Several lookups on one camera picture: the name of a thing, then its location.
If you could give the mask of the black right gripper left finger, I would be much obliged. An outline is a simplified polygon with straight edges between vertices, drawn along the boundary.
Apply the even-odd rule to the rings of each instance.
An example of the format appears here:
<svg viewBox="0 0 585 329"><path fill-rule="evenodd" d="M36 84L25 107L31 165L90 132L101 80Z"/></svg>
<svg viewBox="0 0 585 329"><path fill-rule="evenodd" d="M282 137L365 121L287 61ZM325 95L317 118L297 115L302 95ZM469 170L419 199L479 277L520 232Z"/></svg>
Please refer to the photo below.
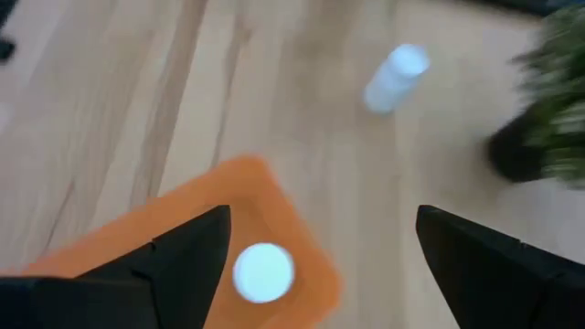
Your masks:
<svg viewBox="0 0 585 329"><path fill-rule="evenodd" d="M230 231L218 206L73 278L0 277L0 329L203 329Z"/></svg>

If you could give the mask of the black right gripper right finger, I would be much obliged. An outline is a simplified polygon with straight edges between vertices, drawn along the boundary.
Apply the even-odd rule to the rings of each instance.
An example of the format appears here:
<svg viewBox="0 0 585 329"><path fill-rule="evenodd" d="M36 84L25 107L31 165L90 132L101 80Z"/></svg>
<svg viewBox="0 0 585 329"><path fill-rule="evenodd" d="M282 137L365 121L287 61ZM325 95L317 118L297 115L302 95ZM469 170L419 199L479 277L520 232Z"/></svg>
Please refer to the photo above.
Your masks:
<svg viewBox="0 0 585 329"><path fill-rule="evenodd" d="M585 329L585 265L421 205L424 258L460 329Z"/></svg>

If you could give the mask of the white pill bottle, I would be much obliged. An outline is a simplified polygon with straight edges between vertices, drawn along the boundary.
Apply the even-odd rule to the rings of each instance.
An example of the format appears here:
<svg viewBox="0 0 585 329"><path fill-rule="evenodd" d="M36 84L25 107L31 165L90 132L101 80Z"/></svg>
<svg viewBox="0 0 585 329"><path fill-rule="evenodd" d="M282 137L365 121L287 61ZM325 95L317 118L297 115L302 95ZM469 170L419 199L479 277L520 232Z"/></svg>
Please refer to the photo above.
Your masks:
<svg viewBox="0 0 585 329"><path fill-rule="evenodd" d="M401 44L394 48L364 88L367 108L379 114L394 111L417 86L430 64L426 50L419 45Z"/></svg>
<svg viewBox="0 0 585 329"><path fill-rule="evenodd" d="M273 243L256 243L243 250L233 266L232 280L237 293L252 303L274 302L293 286L295 265L292 255Z"/></svg>

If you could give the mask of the translucent orange plastic basket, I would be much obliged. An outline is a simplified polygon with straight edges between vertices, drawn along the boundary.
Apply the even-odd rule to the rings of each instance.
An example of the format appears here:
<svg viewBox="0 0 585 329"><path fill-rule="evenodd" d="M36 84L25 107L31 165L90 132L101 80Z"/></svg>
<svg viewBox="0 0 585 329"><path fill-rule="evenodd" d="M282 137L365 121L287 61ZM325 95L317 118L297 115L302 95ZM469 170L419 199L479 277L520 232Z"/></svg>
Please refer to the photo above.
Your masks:
<svg viewBox="0 0 585 329"><path fill-rule="evenodd" d="M336 307L341 284L333 262L278 186L264 161L241 156L157 197L144 206L28 265L0 277L73 278L196 218L230 209L227 260L203 329L316 329ZM292 288L274 302L256 304L236 291L232 271L248 246L270 242L293 258Z"/></svg>

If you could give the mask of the black plant pot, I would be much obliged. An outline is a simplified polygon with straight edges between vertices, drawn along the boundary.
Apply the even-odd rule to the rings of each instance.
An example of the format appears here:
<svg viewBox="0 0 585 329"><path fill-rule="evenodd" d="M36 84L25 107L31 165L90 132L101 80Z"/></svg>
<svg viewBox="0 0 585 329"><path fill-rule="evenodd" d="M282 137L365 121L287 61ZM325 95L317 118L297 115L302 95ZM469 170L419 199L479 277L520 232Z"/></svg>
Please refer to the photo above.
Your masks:
<svg viewBox="0 0 585 329"><path fill-rule="evenodd" d="M529 111L515 117L487 142L486 156L494 171L511 183L525 183L543 178L545 151L527 143L533 120Z"/></svg>

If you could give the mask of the green potted plant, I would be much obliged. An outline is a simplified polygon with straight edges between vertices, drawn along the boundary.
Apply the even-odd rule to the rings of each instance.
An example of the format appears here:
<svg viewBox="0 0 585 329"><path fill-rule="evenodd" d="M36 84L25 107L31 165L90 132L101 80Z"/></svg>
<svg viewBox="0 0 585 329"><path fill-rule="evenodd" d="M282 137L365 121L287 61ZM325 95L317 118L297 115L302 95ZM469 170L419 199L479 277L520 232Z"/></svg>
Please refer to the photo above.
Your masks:
<svg viewBox="0 0 585 329"><path fill-rule="evenodd" d="M585 190L585 4L545 17L535 46L512 61L526 73L525 145L543 153L540 173Z"/></svg>

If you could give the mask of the black table edge rail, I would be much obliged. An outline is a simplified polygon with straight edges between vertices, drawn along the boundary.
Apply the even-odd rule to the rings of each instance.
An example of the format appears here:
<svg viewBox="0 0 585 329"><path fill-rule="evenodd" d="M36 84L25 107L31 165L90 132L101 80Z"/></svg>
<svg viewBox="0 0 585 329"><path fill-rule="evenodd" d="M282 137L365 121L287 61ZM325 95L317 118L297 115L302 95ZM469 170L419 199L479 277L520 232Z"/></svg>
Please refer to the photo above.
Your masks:
<svg viewBox="0 0 585 329"><path fill-rule="evenodd" d="M585 0L475 0L491 5L500 5L523 13L547 16L573 5L585 5Z"/></svg>

